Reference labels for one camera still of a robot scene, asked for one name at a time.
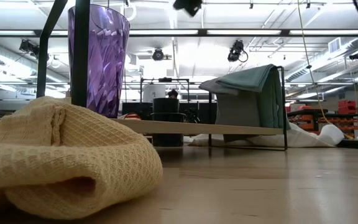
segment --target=purple faceted vase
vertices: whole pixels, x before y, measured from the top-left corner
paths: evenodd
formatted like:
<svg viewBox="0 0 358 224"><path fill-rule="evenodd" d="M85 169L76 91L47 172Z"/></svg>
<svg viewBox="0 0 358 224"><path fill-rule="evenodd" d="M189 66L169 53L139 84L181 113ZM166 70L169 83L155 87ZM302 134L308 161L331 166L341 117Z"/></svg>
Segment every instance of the purple faceted vase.
<svg viewBox="0 0 358 224"><path fill-rule="evenodd" d="M75 75L74 21L75 7L72 7L68 10L70 75ZM90 5L86 107L109 118L118 114L128 36L129 22L122 14Z"/></svg>

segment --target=green cloth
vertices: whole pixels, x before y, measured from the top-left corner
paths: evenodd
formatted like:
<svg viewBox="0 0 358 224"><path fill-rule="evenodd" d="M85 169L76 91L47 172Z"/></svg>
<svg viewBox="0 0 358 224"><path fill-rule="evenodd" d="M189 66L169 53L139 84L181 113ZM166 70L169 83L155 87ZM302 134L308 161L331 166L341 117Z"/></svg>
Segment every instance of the green cloth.
<svg viewBox="0 0 358 224"><path fill-rule="evenodd" d="M230 73L216 83L238 90L253 91L257 95L260 126L283 128L283 102L280 76L277 67L270 64Z"/></svg>

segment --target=wooden table surface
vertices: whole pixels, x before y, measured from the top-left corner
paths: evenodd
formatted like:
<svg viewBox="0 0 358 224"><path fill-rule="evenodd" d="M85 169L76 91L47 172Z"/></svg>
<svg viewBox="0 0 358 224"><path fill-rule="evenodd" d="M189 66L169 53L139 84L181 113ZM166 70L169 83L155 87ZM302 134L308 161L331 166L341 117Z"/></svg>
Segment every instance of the wooden table surface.
<svg viewBox="0 0 358 224"><path fill-rule="evenodd" d="M43 220L17 210L0 223L358 223L358 149L159 149L162 184L88 218Z"/></svg>

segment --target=waffle knit cloth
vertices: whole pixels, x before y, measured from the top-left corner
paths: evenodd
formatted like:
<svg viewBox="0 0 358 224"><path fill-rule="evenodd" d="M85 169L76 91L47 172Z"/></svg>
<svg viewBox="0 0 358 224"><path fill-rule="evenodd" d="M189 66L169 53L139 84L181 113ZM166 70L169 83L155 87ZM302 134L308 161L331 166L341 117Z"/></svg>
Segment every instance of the waffle knit cloth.
<svg viewBox="0 0 358 224"><path fill-rule="evenodd" d="M146 138L86 108L43 97L0 120L0 208L82 218L161 179Z"/></svg>

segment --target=white fabric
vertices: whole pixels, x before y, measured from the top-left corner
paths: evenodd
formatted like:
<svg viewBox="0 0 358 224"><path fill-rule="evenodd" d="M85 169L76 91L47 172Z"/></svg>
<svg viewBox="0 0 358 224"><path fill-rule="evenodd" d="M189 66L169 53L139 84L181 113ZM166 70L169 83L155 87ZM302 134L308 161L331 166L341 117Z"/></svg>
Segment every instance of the white fabric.
<svg viewBox="0 0 358 224"><path fill-rule="evenodd" d="M309 133L297 125L290 123L291 130L287 131L288 147L335 147L343 139L342 131L333 124L325 125L320 135ZM283 147L284 135L278 134L274 136L257 136L249 138L248 141L223 141L222 134L212 135L213 146L267 146L267 147ZM191 146L207 146L208 135L200 134L191 139Z"/></svg>

